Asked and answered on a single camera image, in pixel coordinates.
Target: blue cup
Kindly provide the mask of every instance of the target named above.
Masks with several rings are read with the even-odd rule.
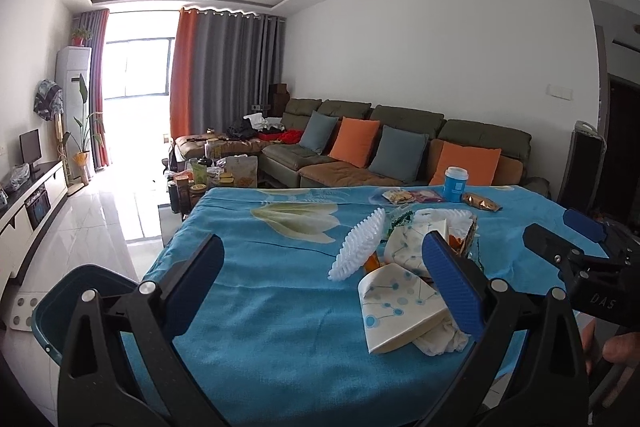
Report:
[[[442,196],[451,203],[460,203],[465,192],[469,173],[460,167],[449,167],[444,172],[444,190]]]

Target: computer monitor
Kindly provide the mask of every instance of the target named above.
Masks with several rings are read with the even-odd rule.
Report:
[[[20,149],[22,149],[22,161],[29,164],[31,174],[38,172],[40,167],[35,166],[34,163],[42,158],[42,151],[37,129],[20,135]]]

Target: light switch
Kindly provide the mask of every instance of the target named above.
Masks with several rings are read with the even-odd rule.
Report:
[[[564,100],[574,99],[574,90],[569,89],[568,87],[552,86],[551,84],[548,84],[548,86],[546,86],[546,93],[550,96],[562,98]]]

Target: blue pillow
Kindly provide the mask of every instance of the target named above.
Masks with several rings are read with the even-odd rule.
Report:
[[[428,140],[428,134],[401,131],[385,125],[369,170],[401,182],[415,182]]]
[[[300,139],[300,147],[312,150],[316,154],[321,154],[326,143],[331,138],[335,124],[338,122],[337,116],[325,116],[316,111],[311,113],[309,123],[306,124],[305,132]]]

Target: trash can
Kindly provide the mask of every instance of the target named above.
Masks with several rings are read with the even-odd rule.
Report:
[[[74,268],[53,286],[33,310],[33,336],[42,349],[60,365],[66,332],[82,292],[92,288],[101,297],[110,297],[130,293],[137,286],[135,281],[95,264]]]

